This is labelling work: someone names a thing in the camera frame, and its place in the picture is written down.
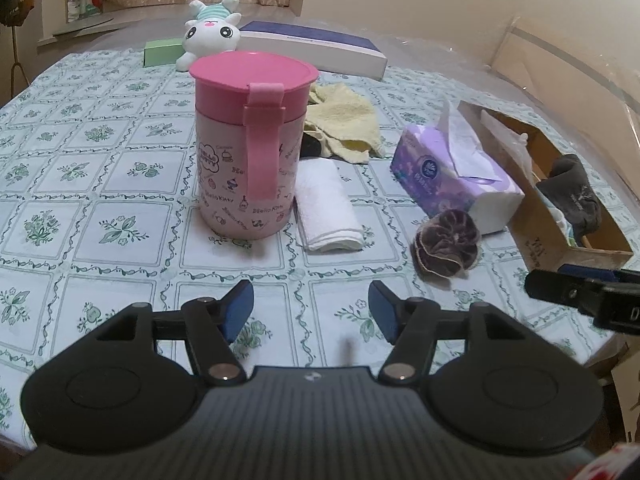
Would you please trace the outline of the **dark purple scrunchie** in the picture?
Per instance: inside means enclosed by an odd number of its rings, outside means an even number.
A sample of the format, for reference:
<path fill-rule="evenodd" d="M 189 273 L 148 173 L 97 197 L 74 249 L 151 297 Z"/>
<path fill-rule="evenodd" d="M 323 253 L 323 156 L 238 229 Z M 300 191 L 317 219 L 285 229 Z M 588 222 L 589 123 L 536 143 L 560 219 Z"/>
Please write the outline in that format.
<path fill-rule="evenodd" d="M 467 212 L 449 209 L 420 226 L 410 252 L 421 276 L 455 278 L 477 262 L 480 231 Z"/>

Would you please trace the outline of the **white bunny plush toy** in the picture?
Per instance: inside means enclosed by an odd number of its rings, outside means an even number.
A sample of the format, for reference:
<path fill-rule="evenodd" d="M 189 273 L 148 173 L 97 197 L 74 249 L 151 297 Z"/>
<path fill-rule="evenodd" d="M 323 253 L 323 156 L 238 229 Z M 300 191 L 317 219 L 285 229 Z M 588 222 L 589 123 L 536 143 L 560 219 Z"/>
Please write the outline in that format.
<path fill-rule="evenodd" d="M 240 0 L 189 3 L 191 18 L 184 23 L 183 55 L 176 61 L 178 72 L 187 72 L 199 58 L 236 50 L 241 38 L 238 25 L 242 14 L 236 12 L 239 5 Z"/>

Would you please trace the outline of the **white washcloth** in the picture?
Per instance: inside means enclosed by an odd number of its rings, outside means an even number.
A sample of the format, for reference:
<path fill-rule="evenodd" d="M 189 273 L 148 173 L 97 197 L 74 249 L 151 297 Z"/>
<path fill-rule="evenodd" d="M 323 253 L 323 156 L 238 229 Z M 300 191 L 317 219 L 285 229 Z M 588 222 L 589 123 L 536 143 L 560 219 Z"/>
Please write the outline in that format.
<path fill-rule="evenodd" d="M 307 252 L 358 252 L 363 248 L 363 228 L 333 160 L 308 158 L 298 163 L 295 201 Z"/>

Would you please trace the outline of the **brown cardboard box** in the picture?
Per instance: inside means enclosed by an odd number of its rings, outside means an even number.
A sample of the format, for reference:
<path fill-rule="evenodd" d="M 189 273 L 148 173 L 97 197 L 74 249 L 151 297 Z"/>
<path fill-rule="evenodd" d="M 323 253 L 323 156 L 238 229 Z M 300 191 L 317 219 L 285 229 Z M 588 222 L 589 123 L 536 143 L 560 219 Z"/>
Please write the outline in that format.
<path fill-rule="evenodd" d="M 496 110 L 462 102 L 458 111 L 525 194 L 509 231 L 529 270 L 564 264 L 617 270 L 631 259 L 628 240 L 578 156 L 561 153 L 538 128 Z"/>

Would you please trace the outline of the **plastic wrapped headboard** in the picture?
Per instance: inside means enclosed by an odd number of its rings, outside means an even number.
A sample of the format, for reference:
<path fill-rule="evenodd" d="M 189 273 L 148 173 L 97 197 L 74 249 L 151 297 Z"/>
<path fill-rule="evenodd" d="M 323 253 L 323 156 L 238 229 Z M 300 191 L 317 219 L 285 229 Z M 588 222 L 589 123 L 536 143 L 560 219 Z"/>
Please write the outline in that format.
<path fill-rule="evenodd" d="M 547 26 L 516 18 L 491 68 L 597 148 L 639 192 L 639 73 Z"/>

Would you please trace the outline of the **blue surgical face mask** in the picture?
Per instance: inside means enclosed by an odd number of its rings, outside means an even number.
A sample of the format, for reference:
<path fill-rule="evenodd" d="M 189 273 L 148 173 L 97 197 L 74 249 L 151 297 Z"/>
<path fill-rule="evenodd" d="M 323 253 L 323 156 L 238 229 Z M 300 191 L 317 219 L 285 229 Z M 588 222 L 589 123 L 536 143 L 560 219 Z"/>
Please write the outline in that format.
<path fill-rule="evenodd" d="M 552 215 L 552 218 L 556 224 L 556 226 L 560 229 L 562 234 L 564 235 L 567 244 L 572 247 L 578 247 L 576 238 L 574 237 L 573 227 L 567 222 L 564 214 L 559 208 L 556 208 L 552 203 L 547 204 L 548 211 Z"/>

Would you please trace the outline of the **dark grey sock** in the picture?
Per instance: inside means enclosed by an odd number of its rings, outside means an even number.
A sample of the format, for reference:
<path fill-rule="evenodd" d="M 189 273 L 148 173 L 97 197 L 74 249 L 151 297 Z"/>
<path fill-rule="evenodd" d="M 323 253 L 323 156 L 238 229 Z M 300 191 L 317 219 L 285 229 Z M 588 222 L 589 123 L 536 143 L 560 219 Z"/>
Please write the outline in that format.
<path fill-rule="evenodd" d="M 589 182 L 582 162 L 575 154 L 558 157 L 548 176 L 536 184 L 541 194 L 564 214 L 573 227 L 579 246 L 597 232 L 602 222 L 602 206 Z"/>

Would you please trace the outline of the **pink lidded cup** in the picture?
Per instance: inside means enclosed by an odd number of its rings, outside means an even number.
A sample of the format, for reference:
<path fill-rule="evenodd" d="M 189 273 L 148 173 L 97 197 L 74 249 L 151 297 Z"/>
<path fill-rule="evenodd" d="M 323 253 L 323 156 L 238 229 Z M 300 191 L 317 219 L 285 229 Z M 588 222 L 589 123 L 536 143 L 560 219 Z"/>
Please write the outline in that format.
<path fill-rule="evenodd" d="M 283 55 L 234 51 L 200 58 L 189 73 L 203 220 L 217 234 L 239 240 L 277 233 L 293 207 L 318 70 Z"/>

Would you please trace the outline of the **purple tissue pack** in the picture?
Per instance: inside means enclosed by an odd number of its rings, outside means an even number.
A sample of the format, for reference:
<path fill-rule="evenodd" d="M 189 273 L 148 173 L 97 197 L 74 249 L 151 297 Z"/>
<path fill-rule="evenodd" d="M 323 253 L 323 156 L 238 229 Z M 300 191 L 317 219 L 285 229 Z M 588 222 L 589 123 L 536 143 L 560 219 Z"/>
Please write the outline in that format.
<path fill-rule="evenodd" d="M 405 128 L 390 171 L 429 217 L 462 210 L 483 235 L 504 230 L 525 197 L 448 101 L 436 125 Z"/>

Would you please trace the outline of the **small green box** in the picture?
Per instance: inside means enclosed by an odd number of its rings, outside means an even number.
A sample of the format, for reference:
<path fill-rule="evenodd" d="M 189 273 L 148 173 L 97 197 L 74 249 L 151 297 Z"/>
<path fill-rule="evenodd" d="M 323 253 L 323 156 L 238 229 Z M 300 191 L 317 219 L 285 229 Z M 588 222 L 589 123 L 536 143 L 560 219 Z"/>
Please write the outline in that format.
<path fill-rule="evenodd" d="M 181 38 L 151 40 L 143 49 L 143 66 L 175 64 L 183 53 Z"/>

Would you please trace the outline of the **floral tablecloth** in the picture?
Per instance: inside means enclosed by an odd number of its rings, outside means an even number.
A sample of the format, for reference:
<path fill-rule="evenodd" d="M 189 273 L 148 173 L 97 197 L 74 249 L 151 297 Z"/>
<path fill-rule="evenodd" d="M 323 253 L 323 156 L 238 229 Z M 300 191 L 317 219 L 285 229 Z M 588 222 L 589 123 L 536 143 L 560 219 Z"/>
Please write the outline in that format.
<path fill-rule="evenodd" d="M 363 229 L 359 252 L 311 254 L 298 226 L 258 242 L 214 234 L 198 214 L 194 83 L 146 68 L 136 51 L 72 54 L 1 111 L 1 437 L 30 448 L 20 393 L 32 372 L 127 304 L 171 310 L 221 296 L 242 278 L 254 311 L 234 351 L 257 364 L 378 368 L 387 344 L 366 305 L 369 283 L 450 309 L 491 302 L 582 363 L 611 334 L 530 299 L 509 233 L 450 285 L 426 284 L 410 261 L 424 215 L 390 160 L 340 162 Z"/>

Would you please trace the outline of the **yellow towel cloth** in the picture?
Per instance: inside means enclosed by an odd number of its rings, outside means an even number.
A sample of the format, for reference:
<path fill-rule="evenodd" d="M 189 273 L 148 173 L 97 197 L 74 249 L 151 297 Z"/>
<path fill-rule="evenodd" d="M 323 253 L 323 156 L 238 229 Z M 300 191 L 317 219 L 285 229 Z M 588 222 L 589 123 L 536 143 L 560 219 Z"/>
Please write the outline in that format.
<path fill-rule="evenodd" d="M 304 133 L 320 142 L 325 158 L 356 165 L 385 155 L 374 106 L 346 84 L 311 85 Z"/>

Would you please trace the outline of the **blue white flat box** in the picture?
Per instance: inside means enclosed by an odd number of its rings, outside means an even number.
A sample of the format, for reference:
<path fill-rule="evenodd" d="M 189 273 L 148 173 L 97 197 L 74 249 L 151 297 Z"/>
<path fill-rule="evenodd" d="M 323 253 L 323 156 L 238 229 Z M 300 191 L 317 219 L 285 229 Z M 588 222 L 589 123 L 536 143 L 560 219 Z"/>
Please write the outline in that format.
<path fill-rule="evenodd" d="M 296 24 L 251 21 L 241 28 L 238 50 L 284 55 L 324 72 L 376 80 L 387 67 L 386 55 L 367 38 Z"/>

